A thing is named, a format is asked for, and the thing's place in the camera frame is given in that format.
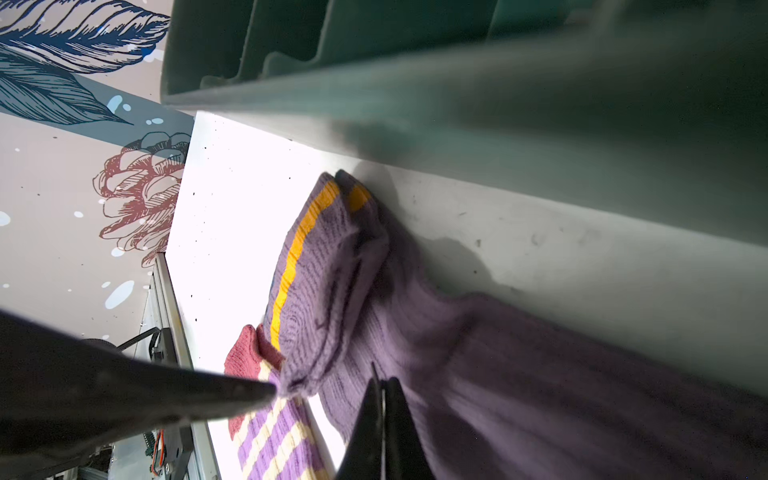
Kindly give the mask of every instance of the red flower drawing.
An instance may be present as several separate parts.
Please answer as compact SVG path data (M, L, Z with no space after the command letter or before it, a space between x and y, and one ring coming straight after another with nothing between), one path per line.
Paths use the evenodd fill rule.
M106 198L104 215L116 219L99 237L118 239L123 251L147 251L142 267L154 265L168 245L189 142L187 134L147 134L107 160L94 178L94 189Z

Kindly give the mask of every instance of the blue leaf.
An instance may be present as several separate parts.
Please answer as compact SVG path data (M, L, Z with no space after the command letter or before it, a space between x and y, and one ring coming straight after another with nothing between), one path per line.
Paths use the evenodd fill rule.
M0 0L0 44L90 74L149 55L170 18L123 0Z
M73 74L38 63L2 45L0 105L19 117L56 124L99 120L128 123L96 100Z

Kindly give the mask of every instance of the ribbed knit fabric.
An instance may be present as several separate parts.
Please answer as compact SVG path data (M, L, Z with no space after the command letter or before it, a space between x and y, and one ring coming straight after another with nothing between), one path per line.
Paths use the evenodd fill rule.
M279 388L282 361L264 337L263 327L246 325L227 355L224 373ZM269 409L230 419L229 427L244 479L328 479L302 399L278 398Z
M396 376L437 478L768 478L768 402L426 280L354 178L318 180L278 259L282 394L348 439L370 363Z

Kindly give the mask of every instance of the white table surface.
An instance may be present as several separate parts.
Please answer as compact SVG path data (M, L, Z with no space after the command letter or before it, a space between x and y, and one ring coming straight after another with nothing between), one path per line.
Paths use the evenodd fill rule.
M329 154L205 112L167 249L195 369L223 372L261 320L286 232L318 175L338 169L410 229L444 290L768 394L768 249ZM343 445L313 405L337 463ZM223 480L240 478L226 420L210 434Z

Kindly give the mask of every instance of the wall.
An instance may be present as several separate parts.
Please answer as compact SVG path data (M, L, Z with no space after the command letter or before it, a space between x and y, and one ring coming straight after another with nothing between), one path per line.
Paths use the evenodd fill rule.
M0 2L0 307L137 334L193 118L162 107L172 0Z

